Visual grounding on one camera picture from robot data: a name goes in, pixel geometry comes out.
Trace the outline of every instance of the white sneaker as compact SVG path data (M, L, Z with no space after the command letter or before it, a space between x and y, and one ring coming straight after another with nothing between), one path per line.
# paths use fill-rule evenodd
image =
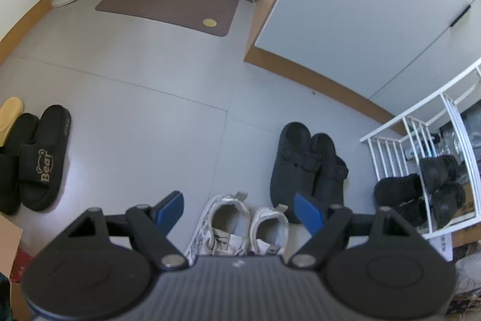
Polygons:
M259 207L251 210L249 230L251 251L255 255L282 255L289 237L289 221L284 213L287 206Z
M218 195L204 208L185 256L192 265L198 255L244 255L249 250L247 193Z

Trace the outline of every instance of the cabinet handle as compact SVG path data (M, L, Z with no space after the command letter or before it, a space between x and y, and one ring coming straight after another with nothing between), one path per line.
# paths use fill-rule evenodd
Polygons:
M456 17L456 19L455 19L453 22L451 22L451 25L449 25L449 27L452 28L453 26L455 26L456 23L457 23L460 19L462 19L463 15L465 15L470 8L471 8L471 5L468 5L468 6L461 12L461 14L459 14L459 15Z

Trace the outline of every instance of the brown door mat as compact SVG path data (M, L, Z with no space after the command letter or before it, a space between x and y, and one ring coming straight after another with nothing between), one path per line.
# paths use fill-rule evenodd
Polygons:
M102 0L95 9L225 36L238 3L239 0Z

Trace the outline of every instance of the white cabinet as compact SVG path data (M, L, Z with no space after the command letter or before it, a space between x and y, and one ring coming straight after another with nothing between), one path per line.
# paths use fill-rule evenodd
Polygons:
M371 97L377 105L398 115L435 90L481 57L481 0L475 0L471 9L435 40L406 69ZM456 99L466 91L476 77L467 79L448 91ZM481 97L474 95L474 100ZM429 120L442 108L433 104L415 115L420 120Z
M369 98L472 1L277 0L256 46Z

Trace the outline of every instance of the black slide sandal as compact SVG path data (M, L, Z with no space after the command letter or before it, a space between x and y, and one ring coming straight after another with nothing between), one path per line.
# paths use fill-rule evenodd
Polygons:
M330 136L315 134L311 140L311 152L321 157L321 170L314 183L314 198L325 208L332 204L344 205L343 183L349 170L345 162L336 155Z
M24 113L12 126L5 145L0 149L0 212L13 215L20 207L18 160L22 143L33 140L38 117Z
M68 110L52 105L45 109L33 142L21 146L20 198L33 211L47 209L59 194L70 122Z
M300 122L287 124L279 138L276 161L270 182L272 205L286 205L289 222L300 223L294 213L297 192L312 195L314 178L319 170L319 157L309 152L311 134Z

